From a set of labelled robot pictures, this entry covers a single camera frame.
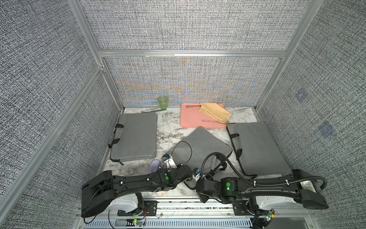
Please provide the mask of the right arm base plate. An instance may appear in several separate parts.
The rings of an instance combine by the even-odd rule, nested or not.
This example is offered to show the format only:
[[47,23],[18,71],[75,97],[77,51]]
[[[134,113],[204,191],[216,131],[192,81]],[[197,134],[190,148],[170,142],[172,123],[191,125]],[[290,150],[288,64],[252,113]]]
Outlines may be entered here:
[[247,207],[248,199],[236,200],[232,203],[235,216],[252,216]]

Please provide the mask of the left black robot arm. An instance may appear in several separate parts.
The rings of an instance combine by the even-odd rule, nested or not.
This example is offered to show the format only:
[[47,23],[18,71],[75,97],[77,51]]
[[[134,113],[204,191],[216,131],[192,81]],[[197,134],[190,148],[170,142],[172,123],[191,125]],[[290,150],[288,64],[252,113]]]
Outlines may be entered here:
[[81,216],[96,216],[106,210],[114,199],[122,196],[175,189],[178,184],[192,177],[188,165],[132,177],[113,175],[110,170],[103,171],[82,186]]

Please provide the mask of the lilac computer mouse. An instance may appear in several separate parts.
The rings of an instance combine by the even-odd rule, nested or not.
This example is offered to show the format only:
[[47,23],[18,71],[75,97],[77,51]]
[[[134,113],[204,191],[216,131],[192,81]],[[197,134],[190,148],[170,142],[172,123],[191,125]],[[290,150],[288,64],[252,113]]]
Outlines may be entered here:
[[153,160],[150,165],[149,168],[147,169],[147,173],[151,174],[153,172],[157,172],[160,168],[161,168],[161,160],[159,159],[155,159]]

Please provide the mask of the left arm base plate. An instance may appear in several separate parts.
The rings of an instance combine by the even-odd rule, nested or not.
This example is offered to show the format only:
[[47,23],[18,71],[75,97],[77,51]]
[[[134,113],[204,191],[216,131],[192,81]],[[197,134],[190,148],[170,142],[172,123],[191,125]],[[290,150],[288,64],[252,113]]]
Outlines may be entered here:
[[144,201],[144,208],[141,211],[138,210],[134,210],[132,212],[126,213],[123,210],[118,210],[117,215],[122,217],[122,216],[128,216],[128,217],[140,217],[142,218],[143,216],[147,215],[147,216],[156,216],[156,212],[157,212],[157,204],[158,201],[156,200],[145,200]]

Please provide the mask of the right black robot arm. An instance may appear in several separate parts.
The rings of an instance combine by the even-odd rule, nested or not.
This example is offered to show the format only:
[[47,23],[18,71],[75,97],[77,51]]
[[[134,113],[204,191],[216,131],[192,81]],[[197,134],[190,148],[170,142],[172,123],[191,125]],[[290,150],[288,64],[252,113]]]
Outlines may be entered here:
[[264,179],[225,177],[220,181],[214,181],[200,178],[195,190],[203,203],[210,198],[217,199],[223,204],[247,200],[248,210],[252,214],[265,211],[256,202],[257,197],[263,196],[292,198],[296,203],[302,204],[305,209],[328,209],[329,205],[323,194],[327,180],[324,177],[312,176],[300,169],[292,172],[290,175]]

